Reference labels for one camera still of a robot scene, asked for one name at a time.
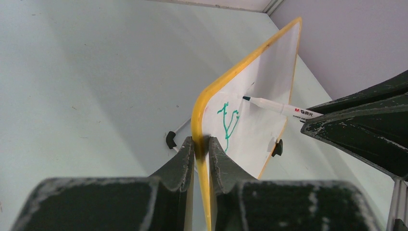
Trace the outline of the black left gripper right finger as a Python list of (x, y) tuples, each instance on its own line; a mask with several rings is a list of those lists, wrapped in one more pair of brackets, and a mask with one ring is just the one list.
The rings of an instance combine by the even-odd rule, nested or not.
[(214, 231), (378, 231), (361, 191), (341, 180), (258, 180), (208, 141)]

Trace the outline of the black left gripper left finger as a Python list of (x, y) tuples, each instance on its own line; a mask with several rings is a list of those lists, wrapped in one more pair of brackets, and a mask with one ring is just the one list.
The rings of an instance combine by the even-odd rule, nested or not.
[(148, 177), (48, 178), (28, 196), (14, 231), (190, 231), (194, 142)]

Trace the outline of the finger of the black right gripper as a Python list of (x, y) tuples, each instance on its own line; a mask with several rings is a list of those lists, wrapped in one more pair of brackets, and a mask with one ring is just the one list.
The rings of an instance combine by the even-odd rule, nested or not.
[(402, 94), (311, 119), (301, 133), (394, 179), (408, 180), (408, 96)]
[(309, 110), (320, 114), (328, 114), (336, 111), (349, 109), (367, 103), (373, 103), (380, 100), (385, 100), (397, 95), (404, 94), (408, 91), (408, 72), (404, 71), (397, 76), (388, 79), (384, 82), (376, 84), (367, 89), (361, 90), (354, 94), (322, 103)]

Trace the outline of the yellow framed whiteboard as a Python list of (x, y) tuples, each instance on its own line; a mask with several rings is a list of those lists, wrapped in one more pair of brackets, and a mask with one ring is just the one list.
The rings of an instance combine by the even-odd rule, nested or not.
[(255, 178), (262, 176), (287, 117), (249, 103), (243, 96), (291, 102), (301, 29), (302, 19), (297, 17), (206, 87), (195, 102), (191, 133), (208, 230), (214, 220), (207, 140), (217, 138), (235, 163)]

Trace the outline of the green marker pen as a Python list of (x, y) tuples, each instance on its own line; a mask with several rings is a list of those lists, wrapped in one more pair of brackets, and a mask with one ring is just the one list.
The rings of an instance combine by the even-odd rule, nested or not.
[(264, 98), (243, 96), (242, 99), (260, 108), (276, 112), (286, 117), (293, 117), (303, 122), (316, 118), (316, 117), (323, 116), (323, 114), (318, 113), (318, 112), (314, 112), (308, 109), (303, 109), (300, 107), (295, 107), (289, 104), (283, 104), (283, 103), (267, 100)]

